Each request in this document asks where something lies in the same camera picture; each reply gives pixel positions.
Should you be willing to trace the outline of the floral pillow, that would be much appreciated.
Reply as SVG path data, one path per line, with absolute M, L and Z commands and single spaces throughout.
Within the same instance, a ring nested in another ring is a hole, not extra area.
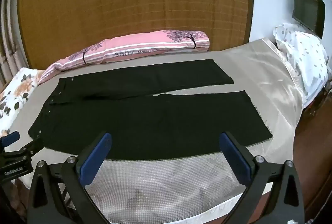
M 1 137 L 10 133 L 18 113 L 38 87 L 44 70 L 21 68 L 1 92 Z

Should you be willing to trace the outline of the shiny beige blanket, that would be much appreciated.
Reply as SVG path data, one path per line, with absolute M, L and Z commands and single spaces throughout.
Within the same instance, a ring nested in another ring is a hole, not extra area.
M 293 157 L 295 129 L 303 109 L 299 78 L 285 56 L 267 38 L 227 50 L 234 80 L 240 81 L 272 133 L 264 154 Z

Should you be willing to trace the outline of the pink striped bolster pillow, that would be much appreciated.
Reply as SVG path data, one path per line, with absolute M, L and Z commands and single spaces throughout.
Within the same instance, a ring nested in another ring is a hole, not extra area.
M 207 51 L 209 46 L 210 40 L 204 32 L 192 30 L 159 30 L 105 39 L 54 62 L 43 73 L 39 84 L 61 72 L 86 65 L 126 61 L 163 53 Z

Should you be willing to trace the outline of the black pants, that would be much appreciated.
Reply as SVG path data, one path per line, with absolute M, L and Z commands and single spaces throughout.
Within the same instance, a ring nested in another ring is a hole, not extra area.
M 114 160 L 158 160 L 217 152 L 221 133 L 250 146 L 271 132 L 246 92 L 177 95 L 233 84 L 213 60 L 122 68 L 62 78 L 30 127 L 45 147 L 79 154 L 103 131 Z

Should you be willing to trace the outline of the white dotted pillow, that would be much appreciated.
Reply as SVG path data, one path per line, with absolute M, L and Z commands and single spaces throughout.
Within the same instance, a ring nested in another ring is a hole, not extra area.
M 328 57 L 320 40 L 298 24 L 284 23 L 274 28 L 277 48 L 299 76 L 303 107 L 307 107 L 328 80 Z

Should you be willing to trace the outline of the wall mounted television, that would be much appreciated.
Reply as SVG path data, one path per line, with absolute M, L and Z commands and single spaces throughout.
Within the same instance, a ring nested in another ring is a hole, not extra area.
M 323 0 L 294 0 L 292 17 L 322 39 L 325 25 Z

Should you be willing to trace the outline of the beige curtain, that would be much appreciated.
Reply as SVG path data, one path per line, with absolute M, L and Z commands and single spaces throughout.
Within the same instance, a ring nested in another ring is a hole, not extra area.
M 27 66 L 18 24 L 17 0 L 1 0 L 1 88 Z

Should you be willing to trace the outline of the grey woven bed mat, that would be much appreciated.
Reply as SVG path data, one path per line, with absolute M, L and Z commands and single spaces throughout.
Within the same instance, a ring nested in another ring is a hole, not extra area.
M 41 137 L 36 164 L 79 154 L 103 130 L 112 147 L 88 193 L 113 223 L 202 223 L 244 191 L 220 152 L 229 131 L 253 155 L 293 157 L 302 95 L 264 42 L 72 70 L 38 86 L 12 129 Z

